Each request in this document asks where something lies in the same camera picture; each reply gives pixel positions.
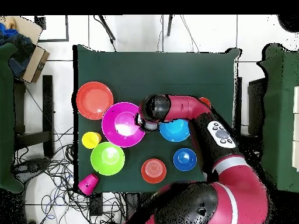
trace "lime green bowl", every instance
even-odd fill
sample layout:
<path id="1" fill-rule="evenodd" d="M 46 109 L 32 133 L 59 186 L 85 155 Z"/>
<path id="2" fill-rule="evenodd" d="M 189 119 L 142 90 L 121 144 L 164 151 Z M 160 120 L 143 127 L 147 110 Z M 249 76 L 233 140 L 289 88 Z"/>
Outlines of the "lime green bowl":
<path id="1" fill-rule="evenodd" d="M 111 142 L 102 142 L 91 153 L 91 165 L 102 175 L 114 175 L 124 166 L 124 152 Z"/>

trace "magenta bowl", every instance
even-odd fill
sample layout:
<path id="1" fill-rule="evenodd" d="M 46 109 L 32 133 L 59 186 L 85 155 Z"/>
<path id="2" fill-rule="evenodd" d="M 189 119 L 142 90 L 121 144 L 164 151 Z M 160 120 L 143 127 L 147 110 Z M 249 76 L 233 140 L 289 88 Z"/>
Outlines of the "magenta bowl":
<path id="1" fill-rule="evenodd" d="M 145 133 L 135 125 L 137 112 L 138 106 L 129 102 L 120 102 L 109 107 L 102 120 L 102 131 L 107 140 L 122 148 L 139 143 Z"/>

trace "blue bowl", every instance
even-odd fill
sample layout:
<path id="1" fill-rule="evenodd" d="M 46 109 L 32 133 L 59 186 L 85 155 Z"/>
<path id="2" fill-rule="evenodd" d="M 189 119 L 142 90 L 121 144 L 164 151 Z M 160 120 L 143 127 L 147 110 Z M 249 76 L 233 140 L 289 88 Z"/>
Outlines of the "blue bowl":
<path id="1" fill-rule="evenodd" d="M 186 120 L 174 120 L 169 123 L 161 123 L 160 133 L 166 140 L 182 142 L 190 135 L 188 122 Z"/>
<path id="2" fill-rule="evenodd" d="M 191 149 L 183 148 L 175 152 L 173 164 L 180 171 L 190 171 L 196 165 L 196 155 Z"/>

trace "plastic bowl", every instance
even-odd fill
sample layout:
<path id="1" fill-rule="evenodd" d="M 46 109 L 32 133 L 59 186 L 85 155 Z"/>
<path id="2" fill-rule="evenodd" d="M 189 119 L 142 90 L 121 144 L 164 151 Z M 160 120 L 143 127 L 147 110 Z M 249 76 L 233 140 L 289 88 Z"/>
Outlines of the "plastic bowl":
<path id="1" fill-rule="evenodd" d="M 144 132 L 135 125 L 138 106 L 129 102 L 120 102 L 105 112 L 102 130 L 107 140 L 119 147 L 127 148 L 139 143 Z"/>
<path id="2" fill-rule="evenodd" d="M 111 142 L 102 142 L 91 153 L 91 165 L 102 175 L 114 175 L 124 166 L 124 152 Z"/>
<path id="3" fill-rule="evenodd" d="M 113 95 L 105 84 L 88 82 L 78 90 L 76 104 L 82 116 L 90 120 L 100 120 L 113 105 Z"/>
<path id="4" fill-rule="evenodd" d="M 188 148 L 179 149 L 173 156 L 173 164 L 180 171 L 190 171 L 196 165 L 196 154 Z"/>
<path id="5" fill-rule="evenodd" d="M 174 120 L 160 124 L 160 133 L 168 141 L 182 142 L 190 135 L 186 120 Z"/>

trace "table surface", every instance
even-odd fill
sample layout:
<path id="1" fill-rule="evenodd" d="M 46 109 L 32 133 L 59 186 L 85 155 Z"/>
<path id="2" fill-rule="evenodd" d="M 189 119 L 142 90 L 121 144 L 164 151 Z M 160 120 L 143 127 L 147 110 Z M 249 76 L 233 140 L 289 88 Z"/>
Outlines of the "table surface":
<path id="1" fill-rule="evenodd" d="M 150 94 L 193 95 L 206 97 L 228 123 L 232 123 L 234 101 L 234 62 L 239 49 L 226 53 L 163 53 L 163 52 L 96 52 L 81 45 L 78 49 L 78 88 L 90 81 L 107 85 L 114 103 L 139 105 Z M 183 142 L 169 142 L 159 132 L 146 134 L 137 145 L 123 148 L 126 161 L 120 172 L 102 176 L 94 171 L 92 150 L 83 146 L 84 133 L 101 134 L 102 120 L 89 120 L 78 114 L 78 179 L 95 173 L 100 181 L 94 192 L 151 192 L 176 181 L 203 181 L 197 160 L 191 171 L 179 171 L 173 165 L 173 155 L 180 148 L 191 148 L 190 137 Z M 141 166 L 150 159 L 161 159 L 167 169 L 165 179 L 149 184 L 142 178 Z"/>

